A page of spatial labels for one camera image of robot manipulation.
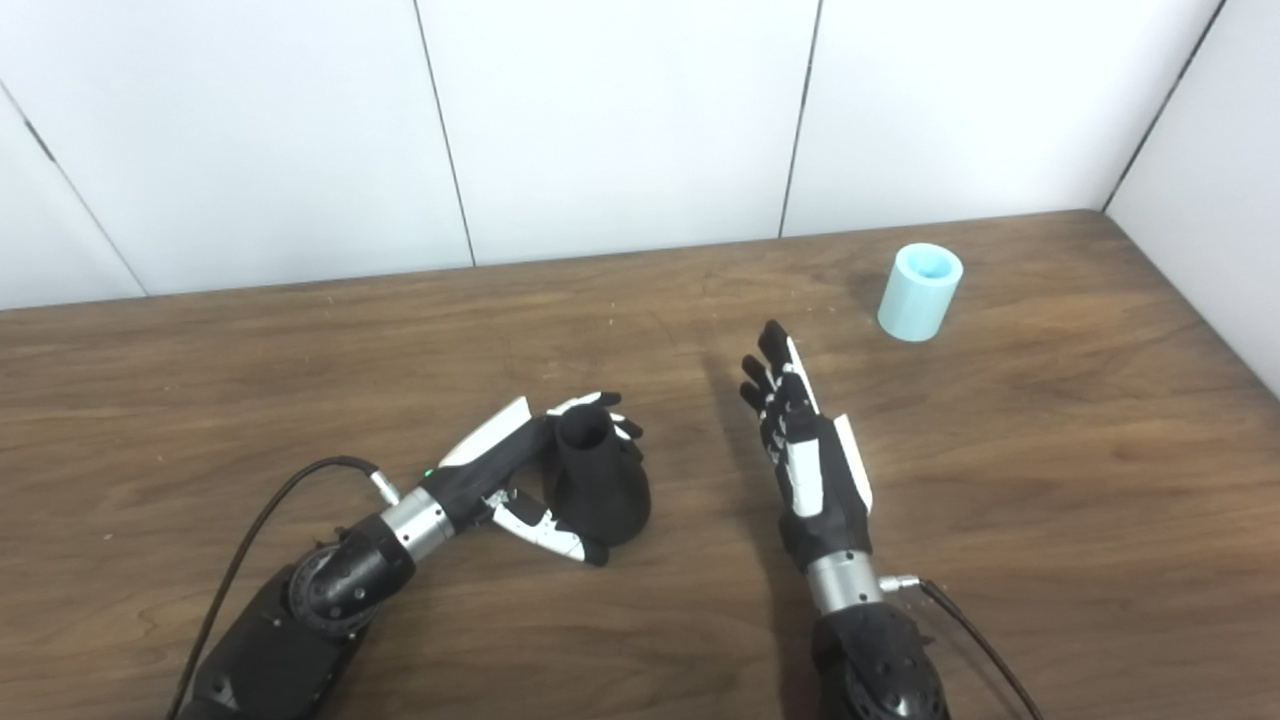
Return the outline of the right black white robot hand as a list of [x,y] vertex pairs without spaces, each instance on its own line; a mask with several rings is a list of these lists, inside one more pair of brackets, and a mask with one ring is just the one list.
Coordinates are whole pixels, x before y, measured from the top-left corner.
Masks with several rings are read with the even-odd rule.
[[786,553],[803,571],[831,555],[870,555],[874,498],[849,415],[820,410],[794,337],[776,319],[756,347],[742,357],[739,392],[756,415],[780,487]]

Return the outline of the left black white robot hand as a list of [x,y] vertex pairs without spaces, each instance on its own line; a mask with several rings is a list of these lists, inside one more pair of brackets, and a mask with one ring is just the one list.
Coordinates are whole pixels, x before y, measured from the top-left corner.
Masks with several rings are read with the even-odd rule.
[[534,415],[517,397],[426,473],[456,530],[486,521],[562,557],[604,566],[652,515],[643,429],[599,391]]

